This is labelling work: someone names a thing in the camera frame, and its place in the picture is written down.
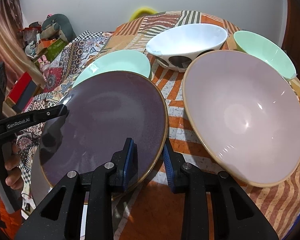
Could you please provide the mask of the left hand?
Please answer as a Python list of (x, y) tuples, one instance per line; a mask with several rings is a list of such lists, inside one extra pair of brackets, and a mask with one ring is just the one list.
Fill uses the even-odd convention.
[(6, 185), (13, 190), (22, 190), (24, 181), (21, 177), (20, 156), (15, 141), (12, 142), (12, 155), (5, 161), (5, 168), (8, 172)]

